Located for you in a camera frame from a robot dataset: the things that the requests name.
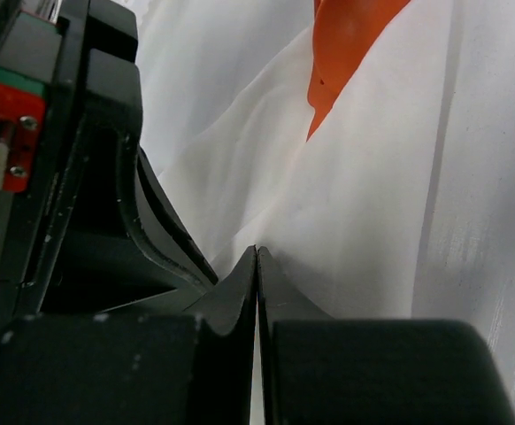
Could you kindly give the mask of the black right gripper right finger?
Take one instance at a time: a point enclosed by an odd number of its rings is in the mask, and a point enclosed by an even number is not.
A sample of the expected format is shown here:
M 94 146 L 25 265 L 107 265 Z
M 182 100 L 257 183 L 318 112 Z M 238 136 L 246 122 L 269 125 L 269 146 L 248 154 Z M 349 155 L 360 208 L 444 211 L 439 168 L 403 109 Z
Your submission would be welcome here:
M 446 320 L 331 317 L 257 252 L 269 424 L 514 424 L 486 342 Z

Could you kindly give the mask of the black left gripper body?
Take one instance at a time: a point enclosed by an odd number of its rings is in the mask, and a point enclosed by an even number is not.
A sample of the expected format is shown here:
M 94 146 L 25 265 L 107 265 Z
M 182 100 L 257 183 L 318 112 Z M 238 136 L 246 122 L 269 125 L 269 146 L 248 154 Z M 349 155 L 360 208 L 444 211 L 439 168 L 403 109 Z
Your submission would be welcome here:
M 135 15 L 0 1 L 0 319 L 180 311 L 217 277 L 140 145 Z

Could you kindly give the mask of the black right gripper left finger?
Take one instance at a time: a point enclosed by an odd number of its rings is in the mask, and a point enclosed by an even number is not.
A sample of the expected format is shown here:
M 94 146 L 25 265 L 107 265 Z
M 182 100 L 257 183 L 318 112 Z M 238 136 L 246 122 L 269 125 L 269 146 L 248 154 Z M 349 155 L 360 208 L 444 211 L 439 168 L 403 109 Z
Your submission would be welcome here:
M 29 315 L 0 336 L 0 424 L 246 424 L 257 250 L 176 315 Z

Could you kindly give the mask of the white paper napkin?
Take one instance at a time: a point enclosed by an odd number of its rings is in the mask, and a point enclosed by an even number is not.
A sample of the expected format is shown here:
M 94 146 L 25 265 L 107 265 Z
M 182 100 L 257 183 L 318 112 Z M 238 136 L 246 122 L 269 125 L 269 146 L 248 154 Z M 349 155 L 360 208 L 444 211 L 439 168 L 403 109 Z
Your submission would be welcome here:
M 309 1 L 156 1 L 142 147 L 219 276 L 267 248 L 338 317 L 411 313 L 451 1 L 412 1 L 311 130 Z

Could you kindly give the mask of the orange plastic spoon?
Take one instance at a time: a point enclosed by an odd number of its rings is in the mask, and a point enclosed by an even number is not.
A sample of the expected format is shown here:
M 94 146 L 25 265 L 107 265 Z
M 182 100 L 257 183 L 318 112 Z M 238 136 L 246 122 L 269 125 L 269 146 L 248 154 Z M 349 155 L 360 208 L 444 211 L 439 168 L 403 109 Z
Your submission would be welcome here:
M 313 65 L 307 100 L 313 135 L 365 55 L 408 0 L 323 0 L 313 3 Z

